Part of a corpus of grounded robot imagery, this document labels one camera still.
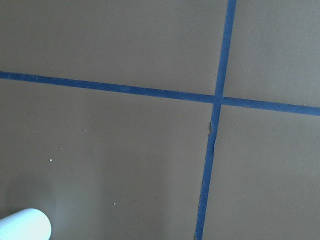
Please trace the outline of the light blue cup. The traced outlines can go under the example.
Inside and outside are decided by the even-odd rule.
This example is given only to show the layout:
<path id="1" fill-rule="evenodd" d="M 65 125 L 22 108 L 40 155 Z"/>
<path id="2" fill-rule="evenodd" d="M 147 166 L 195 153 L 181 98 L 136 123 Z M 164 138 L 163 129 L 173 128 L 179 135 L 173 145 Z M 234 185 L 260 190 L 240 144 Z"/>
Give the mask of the light blue cup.
<path id="1" fill-rule="evenodd" d="M 1 240 L 49 240 L 52 226 L 40 210 L 27 208 L 0 220 Z"/>

